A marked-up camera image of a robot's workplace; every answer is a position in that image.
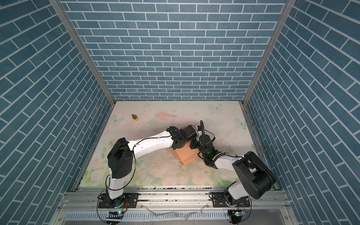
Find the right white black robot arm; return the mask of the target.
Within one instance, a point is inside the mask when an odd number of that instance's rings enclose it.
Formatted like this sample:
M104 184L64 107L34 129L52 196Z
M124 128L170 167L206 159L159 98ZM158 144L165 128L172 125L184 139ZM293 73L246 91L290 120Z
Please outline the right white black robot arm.
M242 156L227 155L215 149L208 135L192 140L190 148L199 150L200 158L208 167L236 173L240 181L232 183L224 191L224 198L229 204L243 197L260 199L276 183L276 176L252 151Z

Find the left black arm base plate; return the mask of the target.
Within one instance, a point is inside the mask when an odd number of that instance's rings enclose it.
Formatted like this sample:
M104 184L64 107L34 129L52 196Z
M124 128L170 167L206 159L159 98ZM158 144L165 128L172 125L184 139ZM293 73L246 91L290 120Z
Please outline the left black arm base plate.
M100 209L129 209L135 208L138 202L138 193L124 193L122 196L111 199L108 193L99 195L97 207Z

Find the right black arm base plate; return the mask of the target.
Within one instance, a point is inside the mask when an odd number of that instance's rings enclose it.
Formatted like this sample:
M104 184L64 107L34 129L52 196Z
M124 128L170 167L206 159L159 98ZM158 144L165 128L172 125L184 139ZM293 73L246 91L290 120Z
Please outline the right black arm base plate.
M208 194L214 208L224 207L250 207L250 199L248 196L240 199L234 199L229 193L210 192Z

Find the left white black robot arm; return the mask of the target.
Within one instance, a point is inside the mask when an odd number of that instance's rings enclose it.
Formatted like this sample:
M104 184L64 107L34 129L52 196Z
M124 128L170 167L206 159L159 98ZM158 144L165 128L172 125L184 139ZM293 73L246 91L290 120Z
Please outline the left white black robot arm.
M186 143L197 141L198 137L197 129L189 125L182 129L170 126L159 134L134 141L120 138L107 156L110 171L106 183L108 197L114 200L123 196L123 189L127 186L125 177L132 173L133 163L139 157L164 148L181 149Z

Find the orange cardboard paper box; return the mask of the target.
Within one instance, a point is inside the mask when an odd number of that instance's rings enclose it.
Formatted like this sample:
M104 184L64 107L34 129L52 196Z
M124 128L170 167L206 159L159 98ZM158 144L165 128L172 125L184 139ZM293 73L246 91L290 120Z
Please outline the orange cardboard paper box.
M172 151L176 160L178 160L183 166L187 166L198 158L200 151L198 149L191 149L189 146L184 146L181 149Z

